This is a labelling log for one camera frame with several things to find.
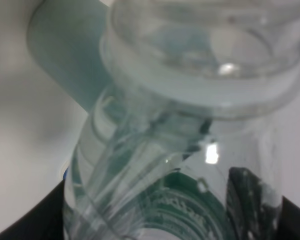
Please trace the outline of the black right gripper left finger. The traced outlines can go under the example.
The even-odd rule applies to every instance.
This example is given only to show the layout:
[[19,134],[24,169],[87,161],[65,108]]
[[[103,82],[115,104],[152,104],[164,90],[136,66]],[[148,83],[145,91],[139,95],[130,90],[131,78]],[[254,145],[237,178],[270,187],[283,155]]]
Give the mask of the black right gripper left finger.
[[0,240],[62,240],[64,185],[62,180],[27,214],[0,232]]

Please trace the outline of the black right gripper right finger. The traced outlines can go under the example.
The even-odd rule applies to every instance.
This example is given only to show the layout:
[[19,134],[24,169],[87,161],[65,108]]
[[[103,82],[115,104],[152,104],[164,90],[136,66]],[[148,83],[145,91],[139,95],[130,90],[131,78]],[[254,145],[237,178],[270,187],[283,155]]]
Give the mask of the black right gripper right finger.
[[300,208],[286,197],[281,212],[281,239],[300,240]]

